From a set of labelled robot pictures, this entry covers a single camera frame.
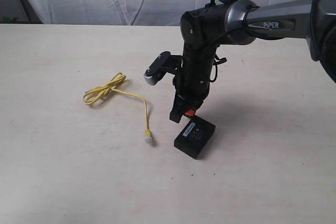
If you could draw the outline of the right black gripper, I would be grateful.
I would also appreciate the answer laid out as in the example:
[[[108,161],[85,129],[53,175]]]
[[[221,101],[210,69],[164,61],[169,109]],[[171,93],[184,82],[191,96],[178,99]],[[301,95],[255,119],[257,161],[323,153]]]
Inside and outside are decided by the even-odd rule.
[[[182,116],[192,118],[209,94],[210,75],[218,44],[201,46],[184,43],[182,69],[169,119],[180,123]]]

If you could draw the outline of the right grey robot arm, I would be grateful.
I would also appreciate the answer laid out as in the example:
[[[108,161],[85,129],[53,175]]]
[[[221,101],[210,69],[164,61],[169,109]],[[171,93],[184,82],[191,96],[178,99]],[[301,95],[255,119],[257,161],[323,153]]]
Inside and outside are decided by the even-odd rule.
[[[188,11],[181,18],[182,66],[175,80],[170,119],[197,110],[209,93],[220,45],[248,45],[255,39],[305,39],[312,60],[335,79],[335,0],[296,0],[264,7],[250,0]]]

